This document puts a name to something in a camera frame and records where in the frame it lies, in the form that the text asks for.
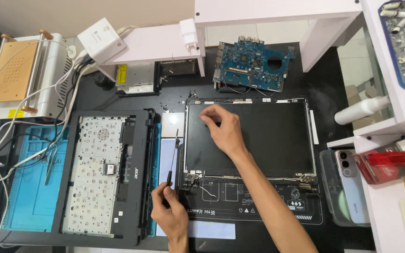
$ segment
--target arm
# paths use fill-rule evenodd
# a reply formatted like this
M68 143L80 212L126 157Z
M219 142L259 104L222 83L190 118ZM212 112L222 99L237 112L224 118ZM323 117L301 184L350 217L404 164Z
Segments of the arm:
M151 218L157 222L170 240L168 250L170 253L187 253L188 213L179 203L176 192L163 182L153 190L151 197L154 206ZM170 208L165 208L162 204L164 197L170 204Z
M246 149L239 116L215 104L205 108L199 118L209 127L218 148L229 156L239 170L278 250L282 253L318 252L309 235ZM214 120L221 122L221 126L218 127Z

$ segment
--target vivo phone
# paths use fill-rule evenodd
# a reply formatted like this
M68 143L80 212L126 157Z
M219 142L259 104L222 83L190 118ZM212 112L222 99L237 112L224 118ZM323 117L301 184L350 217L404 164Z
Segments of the vivo phone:
M357 224L369 223L370 219L362 179L352 156L354 153L354 150L338 150L335 152L338 172L343 184L351 220Z

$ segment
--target clear plastic container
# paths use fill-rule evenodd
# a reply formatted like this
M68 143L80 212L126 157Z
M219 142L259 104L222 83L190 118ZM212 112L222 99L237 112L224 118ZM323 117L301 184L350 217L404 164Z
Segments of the clear plastic container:
M324 192L328 200L329 212L332 214L334 223L342 227L369 227L369 223L357 224L351 221L348 203L341 184L338 172L335 150L320 152L321 176L324 184Z

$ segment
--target yellow label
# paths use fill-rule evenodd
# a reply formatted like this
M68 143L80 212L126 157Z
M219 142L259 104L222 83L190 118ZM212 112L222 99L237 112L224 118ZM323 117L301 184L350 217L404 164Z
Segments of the yellow label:
M17 111L16 109L9 110L7 118L14 118L16 111ZM24 112L21 110L18 110L17 118L23 118L23 115L24 115Z
M126 70L126 64L121 64L118 66L118 80L116 83L126 83Z

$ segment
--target light blue paper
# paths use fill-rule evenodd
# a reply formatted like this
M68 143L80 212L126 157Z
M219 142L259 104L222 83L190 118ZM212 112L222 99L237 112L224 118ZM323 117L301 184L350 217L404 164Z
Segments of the light blue paper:
M159 184L166 182L168 172L172 165L173 150L175 139L162 139L160 144L160 164L159 164ZM174 189L176 177L177 150L173 161L172 182ZM157 225L156 236L166 236L163 230ZM235 239L235 224L208 222L208 221L189 221L188 236L197 238L214 238L214 239Z

